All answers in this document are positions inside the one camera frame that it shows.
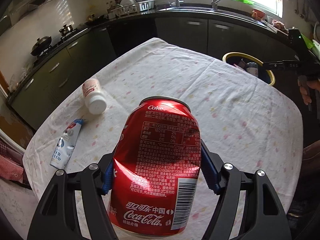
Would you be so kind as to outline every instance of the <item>black device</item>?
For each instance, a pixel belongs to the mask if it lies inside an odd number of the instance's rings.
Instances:
[[[299,60],[283,60],[275,62],[265,62],[259,69],[264,70],[284,70],[295,71],[301,85],[307,90],[312,103],[308,105],[309,111],[317,113],[320,120],[320,94],[318,90],[309,89],[307,81],[318,80],[320,78],[320,64],[316,57],[309,51],[303,37],[298,29],[289,29],[289,42],[291,47],[297,52]]]
[[[213,167],[212,177],[206,177],[206,181],[212,186],[209,188],[220,196],[202,240],[229,239],[241,190],[246,191],[244,214],[239,235],[234,240],[291,239],[282,204],[264,171],[258,170],[254,174],[239,171],[231,163],[224,163],[219,155],[210,152],[202,140],[201,151]],[[104,177],[113,155],[114,152],[103,155],[99,163],[90,164],[80,172],[67,174],[64,170],[58,170],[36,208],[27,239],[87,239],[80,232],[75,190],[81,190],[92,240],[118,239],[101,197],[105,195]]]

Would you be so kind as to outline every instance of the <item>red checkered cloth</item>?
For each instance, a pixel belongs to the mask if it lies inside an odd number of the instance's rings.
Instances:
[[[19,153],[9,149],[7,145],[0,140],[0,177],[22,183],[23,167],[19,162]]]

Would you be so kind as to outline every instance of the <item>metal screw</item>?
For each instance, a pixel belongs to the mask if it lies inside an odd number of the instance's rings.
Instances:
[[[232,170],[233,169],[233,166],[231,163],[225,163],[225,165],[223,165],[223,167],[226,169],[226,170]]]
[[[263,170],[258,170],[257,173],[261,177],[263,177],[266,174]]]
[[[98,168],[98,164],[97,163],[92,163],[89,166],[89,169],[92,170],[92,171],[96,170],[97,168]]]
[[[61,176],[61,175],[63,175],[63,173],[64,173],[63,170],[57,170],[57,171],[56,171],[56,175],[57,175],[57,176]]]

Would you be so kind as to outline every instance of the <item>table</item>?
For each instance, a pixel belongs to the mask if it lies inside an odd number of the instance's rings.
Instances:
[[[91,115],[78,88],[48,117],[28,145],[23,164],[38,199],[56,171],[49,163],[70,122],[86,120],[65,167],[68,173],[81,171],[112,152],[127,117],[142,99],[165,95],[189,105],[201,138],[224,162],[246,172],[263,169],[287,212],[301,166],[302,118],[297,106],[278,90],[220,60],[157,38],[122,55],[93,77],[106,92],[106,111]],[[109,195],[103,199],[107,205]],[[186,230],[166,239],[200,239],[217,200],[200,173]],[[90,238],[79,192],[76,201],[83,236]],[[243,206],[241,194],[231,236],[237,235]],[[116,233],[121,240],[136,239],[117,228]]]

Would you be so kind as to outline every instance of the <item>dish rack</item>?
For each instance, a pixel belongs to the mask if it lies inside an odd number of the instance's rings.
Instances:
[[[153,9],[155,6],[155,0],[137,2],[134,4],[129,4],[125,6],[121,6],[117,9],[112,10],[118,17],[122,15],[128,15],[131,13],[142,12],[149,9]]]

